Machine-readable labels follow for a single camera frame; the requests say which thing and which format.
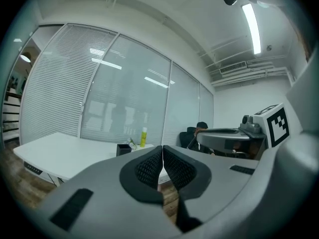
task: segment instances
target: table top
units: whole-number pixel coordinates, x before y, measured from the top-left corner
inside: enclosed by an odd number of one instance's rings
[[[146,144],[144,148],[153,147]],[[117,144],[54,133],[15,148],[14,153],[32,166],[69,180],[88,166],[116,157]],[[160,177],[166,176],[165,169]]]

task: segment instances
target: yellow-green spray bottle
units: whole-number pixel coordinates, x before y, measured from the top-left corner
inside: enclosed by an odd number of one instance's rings
[[[142,136],[141,136],[141,147],[145,147],[147,130],[148,130],[147,127],[143,127]]]

